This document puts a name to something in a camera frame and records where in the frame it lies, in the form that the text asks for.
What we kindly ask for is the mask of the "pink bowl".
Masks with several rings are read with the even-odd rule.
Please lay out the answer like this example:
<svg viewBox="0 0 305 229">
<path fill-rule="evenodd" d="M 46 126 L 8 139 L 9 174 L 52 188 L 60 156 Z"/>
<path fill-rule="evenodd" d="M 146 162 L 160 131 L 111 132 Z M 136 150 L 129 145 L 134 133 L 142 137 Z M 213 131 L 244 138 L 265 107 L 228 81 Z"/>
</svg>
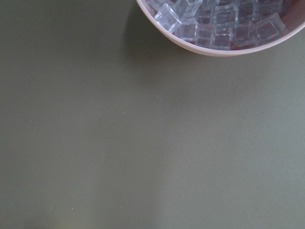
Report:
<svg viewBox="0 0 305 229">
<path fill-rule="evenodd" d="M 147 4 L 145 0 L 138 0 L 137 4 L 140 7 L 141 11 L 144 13 L 145 17 L 167 39 L 191 52 L 213 57 L 239 56 L 266 50 L 288 40 L 305 27 L 305 2 L 303 0 L 293 0 L 291 3 L 290 11 L 282 17 L 283 23 L 286 26 L 286 30 L 283 32 L 283 35 L 277 40 L 273 40 L 269 43 L 248 49 L 236 49 L 232 51 L 213 50 L 204 47 L 199 47 L 177 38 L 175 35 L 168 32 L 156 22 L 156 20 L 154 19 L 156 12 Z"/>
</svg>

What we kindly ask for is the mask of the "clear ice cubes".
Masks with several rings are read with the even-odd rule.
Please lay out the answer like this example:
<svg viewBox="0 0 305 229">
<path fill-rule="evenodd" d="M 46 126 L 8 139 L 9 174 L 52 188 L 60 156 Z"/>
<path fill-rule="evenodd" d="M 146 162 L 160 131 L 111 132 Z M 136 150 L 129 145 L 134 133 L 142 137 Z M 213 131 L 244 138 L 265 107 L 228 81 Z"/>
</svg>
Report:
<svg viewBox="0 0 305 229">
<path fill-rule="evenodd" d="M 154 19 L 169 33 L 199 47 L 231 50 L 277 39 L 289 0 L 149 0 Z"/>
</svg>

